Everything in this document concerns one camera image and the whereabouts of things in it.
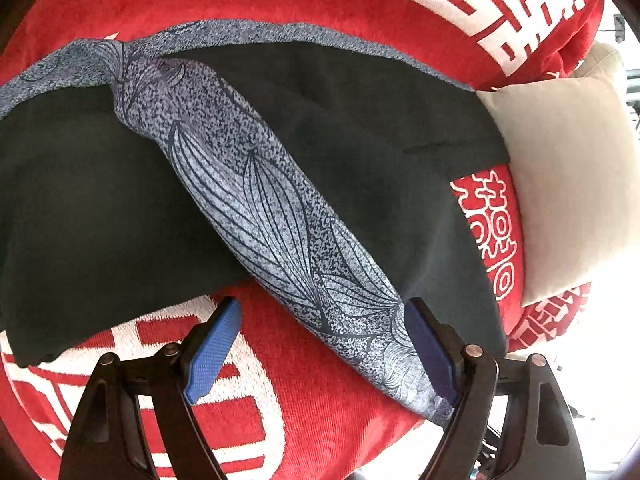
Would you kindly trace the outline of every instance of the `blue gripper pad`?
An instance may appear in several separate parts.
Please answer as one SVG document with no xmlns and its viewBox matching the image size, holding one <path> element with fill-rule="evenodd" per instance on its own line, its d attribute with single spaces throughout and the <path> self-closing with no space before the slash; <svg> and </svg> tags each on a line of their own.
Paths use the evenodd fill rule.
<svg viewBox="0 0 640 480">
<path fill-rule="evenodd" d="M 238 332 L 240 332 L 240 303 L 238 300 L 233 300 L 209 330 L 191 361 L 184 397 L 192 406 L 200 397 L 211 391 Z"/>
<path fill-rule="evenodd" d="M 460 394 L 456 391 L 453 363 L 431 326 L 411 301 L 404 306 L 404 326 L 434 391 L 454 406 Z"/>
</svg>

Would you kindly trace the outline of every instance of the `rivet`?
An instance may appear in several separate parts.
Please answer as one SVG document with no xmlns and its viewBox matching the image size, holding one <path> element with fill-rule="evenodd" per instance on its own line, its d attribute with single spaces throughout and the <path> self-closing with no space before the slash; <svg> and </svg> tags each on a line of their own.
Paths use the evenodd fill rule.
<svg viewBox="0 0 640 480">
<path fill-rule="evenodd" d="M 164 348 L 162 348 L 162 353 L 167 357 L 173 357 L 179 351 L 180 347 L 176 343 L 169 343 L 167 345 L 164 345 Z"/>
<path fill-rule="evenodd" d="M 110 365 L 111 363 L 113 363 L 113 357 L 114 355 L 111 352 L 108 352 L 107 354 L 102 355 L 98 362 L 102 366 Z"/>
<path fill-rule="evenodd" d="M 540 354 L 533 354 L 531 356 L 531 362 L 540 368 L 546 366 L 546 358 Z"/>
<path fill-rule="evenodd" d="M 465 352 L 469 357 L 480 357 L 483 354 L 482 347 L 478 345 L 467 345 Z"/>
</svg>

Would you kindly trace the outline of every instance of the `red fabric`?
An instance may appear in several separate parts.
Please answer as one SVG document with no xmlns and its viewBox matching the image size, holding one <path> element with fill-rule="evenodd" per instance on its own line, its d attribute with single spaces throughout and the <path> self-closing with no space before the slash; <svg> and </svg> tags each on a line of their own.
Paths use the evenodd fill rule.
<svg viewBox="0 0 640 480">
<path fill-rule="evenodd" d="M 219 297 L 224 294 L 242 304 L 241 336 L 212 393 L 194 412 L 226 472 L 247 471 L 238 478 L 254 480 L 339 480 L 421 423 L 420 416 L 370 386 L 257 284 L 229 288 Z M 27 370 L 13 363 L 4 340 L 0 415 L 36 472 L 46 480 L 58 477 L 72 412 L 99 355 L 153 354 L 211 311 L 207 298 L 170 307 Z M 159 475 L 172 478 L 152 410 L 144 399 L 141 405 Z"/>
<path fill-rule="evenodd" d="M 584 310 L 590 290 L 591 283 L 587 283 L 524 308 L 510 333 L 509 352 L 564 334 L 576 315 Z"/>
<path fill-rule="evenodd" d="M 448 1 L 453 10 L 434 7 L 440 17 L 412 0 L 38 0 L 0 57 L 0 84 L 76 38 L 117 33 L 126 41 L 194 20 L 248 18 L 315 23 L 389 44 L 453 79 L 488 89 L 572 72 L 588 52 L 604 8 L 604 0 Z M 552 27 L 550 9 L 557 8 L 559 21 Z M 473 34 L 459 28 L 461 13 Z M 508 77 L 481 47 L 507 22 L 512 32 L 502 50 L 521 50 L 528 58 Z M 536 37 L 544 36 L 538 46 Z M 517 46 L 527 42 L 524 49 Z"/>
<path fill-rule="evenodd" d="M 503 164 L 459 178 L 451 187 L 476 237 L 509 334 L 522 316 L 524 288 L 522 226 L 511 172 Z"/>
</svg>

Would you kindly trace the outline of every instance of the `black fabric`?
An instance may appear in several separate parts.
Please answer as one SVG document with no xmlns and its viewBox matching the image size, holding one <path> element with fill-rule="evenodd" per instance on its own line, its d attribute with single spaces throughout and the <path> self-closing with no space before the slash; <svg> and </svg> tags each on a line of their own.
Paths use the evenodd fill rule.
<svg viewBox="0 0 640 480">
<path fill-rule="evenodd" d="M 229 45 L 168 57 L 209 65 L 260 112 L 250 75 L 312 101 L 455 180 L 509 161 L 494 120 L 475 92 L 401 61 L 313 43 Z"/>
<path fill-rule="evenodd" d="M 305 43 L 183 52 L 261 113 L 404 299 L 468 342 L 506 338 L 449 180 L 508 162 L 475 94 L 401 62 Z M 0 309 L 19 365 L 247 275 L 107 87 L 0 121 Z"/>
<path fill-rule="evenodd" d="M 107 86 L 0 121 L 0 305 L 20 366 L 248 274 Z"/>
</svg>

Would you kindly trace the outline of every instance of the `cream cushion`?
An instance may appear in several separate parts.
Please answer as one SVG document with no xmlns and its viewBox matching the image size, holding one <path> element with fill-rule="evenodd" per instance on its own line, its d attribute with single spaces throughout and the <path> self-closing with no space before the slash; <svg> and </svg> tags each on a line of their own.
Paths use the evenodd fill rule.
<svg viewBox="0 0 640 480">
<path fill-rule="evenodd" d="M 603 264 L 640 248 L 640 155 L 620 82 L 602 63 L 582 71 L 478 92 L 511 156 L 524 235 L 523 305 L 586 283 Z"/>
<path fill-rule="evenodd" d="M 609 81 L 623 101 L 626 101 L 626 70 L 622 56 L 613 45 L 594 43 L 584 62 L 575 69 L 572 78 L 594 77 Z"/>
</svg>

